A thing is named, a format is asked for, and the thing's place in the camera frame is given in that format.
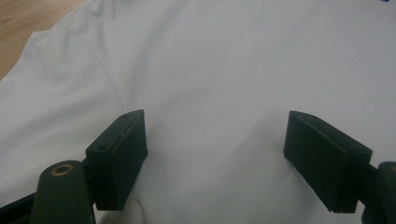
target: brass ring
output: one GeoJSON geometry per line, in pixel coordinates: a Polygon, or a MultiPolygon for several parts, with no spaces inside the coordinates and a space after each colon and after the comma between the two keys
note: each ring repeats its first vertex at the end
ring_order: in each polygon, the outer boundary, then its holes
{"type": "Polygon", "coordinates": [[[62,164],[52,169],[50,172],[52,175],[67,175],[74,169],[74,166],[71,164],[62,164]]]}

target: wooden floor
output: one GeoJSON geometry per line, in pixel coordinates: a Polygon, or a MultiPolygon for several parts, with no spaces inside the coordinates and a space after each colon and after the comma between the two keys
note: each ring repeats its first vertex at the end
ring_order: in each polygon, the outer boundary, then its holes
{"type": "Polygon", "coordinates": [[[83,0],[0,0],[0,79],[17,60],[34,31],[48,30],[83,0]]]}

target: wooden surface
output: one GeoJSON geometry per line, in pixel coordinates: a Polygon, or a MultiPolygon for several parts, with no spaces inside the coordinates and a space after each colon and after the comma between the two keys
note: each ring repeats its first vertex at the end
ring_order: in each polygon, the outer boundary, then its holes
{"type": "Polygon", "coordinates": [[[0,79],[21,57],[34,31],[48,30],[83,0],[0,0],[0,79]]]}

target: white fabric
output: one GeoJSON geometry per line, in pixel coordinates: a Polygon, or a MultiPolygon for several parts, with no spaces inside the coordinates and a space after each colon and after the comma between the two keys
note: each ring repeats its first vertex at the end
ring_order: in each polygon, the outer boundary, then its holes
{"type": "Polygon", "coordinates": [[[100,223],[361,223],[283,157],[289,110],[396,161],[396,3],[85,3],[35,33],[0,82],[0,206],[144,109],[148,157],[100,223]]]}

